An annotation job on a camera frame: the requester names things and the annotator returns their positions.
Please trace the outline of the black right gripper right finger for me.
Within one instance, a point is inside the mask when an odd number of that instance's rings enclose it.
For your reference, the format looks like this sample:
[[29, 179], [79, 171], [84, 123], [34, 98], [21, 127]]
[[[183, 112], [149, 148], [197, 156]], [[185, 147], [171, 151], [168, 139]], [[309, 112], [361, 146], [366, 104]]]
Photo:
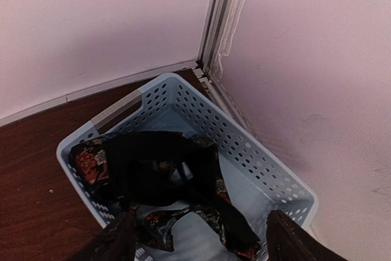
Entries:
[[316, 241], [281, 210], [267, 218], [266, 242], [270, 261], [345, 261]]

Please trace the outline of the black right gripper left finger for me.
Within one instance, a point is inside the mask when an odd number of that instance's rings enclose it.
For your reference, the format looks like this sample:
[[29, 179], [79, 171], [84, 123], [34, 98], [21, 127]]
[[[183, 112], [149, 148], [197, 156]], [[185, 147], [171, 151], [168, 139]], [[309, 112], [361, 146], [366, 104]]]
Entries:
[[69, 260], [134, 260], [136, 253], [136, 219], [129, 212], [120, 213], [98, 235]]

